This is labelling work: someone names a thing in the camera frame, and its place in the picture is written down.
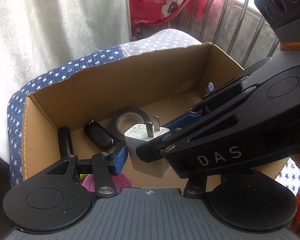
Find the black car key fob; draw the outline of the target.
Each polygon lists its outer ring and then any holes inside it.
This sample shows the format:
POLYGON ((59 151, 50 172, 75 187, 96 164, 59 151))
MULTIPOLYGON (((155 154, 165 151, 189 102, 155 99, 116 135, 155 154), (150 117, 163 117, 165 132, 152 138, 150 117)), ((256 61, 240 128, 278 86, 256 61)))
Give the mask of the black car key fob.
POLYGON ((111 134, 98 122, 91 120, 84 126, 85 135, 101 150, 107 151, 114 145, 111 134))

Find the green lighter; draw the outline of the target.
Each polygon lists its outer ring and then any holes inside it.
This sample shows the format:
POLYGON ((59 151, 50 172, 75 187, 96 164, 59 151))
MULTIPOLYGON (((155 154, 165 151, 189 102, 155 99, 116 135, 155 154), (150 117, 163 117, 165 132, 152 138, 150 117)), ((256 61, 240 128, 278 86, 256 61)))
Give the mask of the green lighter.
POLYGON ((80 175, 80 180, 84 180, 87 177, 87 174, 81 174, 80 175))

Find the brown cardboard box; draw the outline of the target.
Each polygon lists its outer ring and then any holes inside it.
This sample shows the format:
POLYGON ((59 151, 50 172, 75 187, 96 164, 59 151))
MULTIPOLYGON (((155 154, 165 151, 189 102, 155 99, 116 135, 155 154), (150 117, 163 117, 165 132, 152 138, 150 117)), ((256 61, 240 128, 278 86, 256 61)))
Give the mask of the brown cardboard box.
POLYGON ((165 124, 200 102, 208 83, 219 87, 242 71, 220 48, 204 43, 95 64, 41 88, 25 99, 22 176, 28 179, 60 159, 60 127, 70 128, 79 159, 89 159, 100 150, 83 131, 87 122, 108 127, 118 109, 135 107, 165 124))

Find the white usb wall charger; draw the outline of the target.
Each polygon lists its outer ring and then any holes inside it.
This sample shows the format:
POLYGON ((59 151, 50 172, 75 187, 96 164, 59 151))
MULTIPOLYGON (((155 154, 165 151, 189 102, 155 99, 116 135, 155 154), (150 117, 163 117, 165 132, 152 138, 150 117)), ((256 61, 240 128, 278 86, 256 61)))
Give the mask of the white usb wall charger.
POLYGON ((161 127, 159 117, 145 124, 135 124, 125 132, 126 145, 135 170, 153 177, 163 178, 170 170, 169 163, 155 151, 156 145, 170 131, 161 127))

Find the pink plastic lid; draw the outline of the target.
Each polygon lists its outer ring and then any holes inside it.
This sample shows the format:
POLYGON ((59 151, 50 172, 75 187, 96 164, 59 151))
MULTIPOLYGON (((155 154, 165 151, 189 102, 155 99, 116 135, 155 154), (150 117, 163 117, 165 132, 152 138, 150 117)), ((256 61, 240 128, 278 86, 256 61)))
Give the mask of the pink plastic lid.
MULTIPOLYGON (((123 187, 134 187, 134 184, 124 172, 121 172, 118 176, 111 176, 111 179, 117 192, 120 192, 123 187)), ((87 177, 84 180, 81 180, 81 185, 88 191, 95 192, 94 179, 92 174, 87 174, 87 177)))

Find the black cylinder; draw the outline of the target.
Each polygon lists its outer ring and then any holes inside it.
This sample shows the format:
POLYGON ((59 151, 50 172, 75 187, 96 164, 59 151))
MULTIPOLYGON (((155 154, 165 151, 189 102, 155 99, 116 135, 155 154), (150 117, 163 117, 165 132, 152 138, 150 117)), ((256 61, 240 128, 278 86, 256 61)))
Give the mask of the black cylinder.
POLYGON ((61 127, 58 129, 58 143, 61 158, 65 158, 74 153, 70 128, 61 127))

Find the black electrical tape roll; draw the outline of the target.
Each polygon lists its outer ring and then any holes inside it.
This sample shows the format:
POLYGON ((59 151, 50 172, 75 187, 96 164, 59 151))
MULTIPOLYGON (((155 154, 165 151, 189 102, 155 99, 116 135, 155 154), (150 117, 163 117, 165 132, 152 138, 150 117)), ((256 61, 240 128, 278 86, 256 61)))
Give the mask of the black electrical tape roll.
POLYGON ((110 121, 110 132, 118 140, 125 139, 124 133, 135 124, 145 124, 149 121, 148 115, 134 107, 124 107, 113 115, 110 121))

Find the white patterned curtain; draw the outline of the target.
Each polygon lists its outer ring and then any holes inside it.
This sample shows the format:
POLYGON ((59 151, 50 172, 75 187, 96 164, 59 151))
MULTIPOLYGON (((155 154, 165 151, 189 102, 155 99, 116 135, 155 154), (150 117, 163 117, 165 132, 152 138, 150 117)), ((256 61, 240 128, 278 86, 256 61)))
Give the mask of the white patterned curtain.
POLYGON ((129 38, 128 0, 0 0, 0 100, 52 68, 129 38))

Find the metal railing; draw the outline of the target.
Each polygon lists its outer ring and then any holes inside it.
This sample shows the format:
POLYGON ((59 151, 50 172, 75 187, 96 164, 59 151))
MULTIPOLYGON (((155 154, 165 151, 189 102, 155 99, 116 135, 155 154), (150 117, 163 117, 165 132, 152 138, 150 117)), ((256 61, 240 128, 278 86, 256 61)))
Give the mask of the metal railing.
POLYGON ((279 50, 279 39, 254 0, 193 0, 190 5, 167 27, 216 44, 243 67, 279 50))

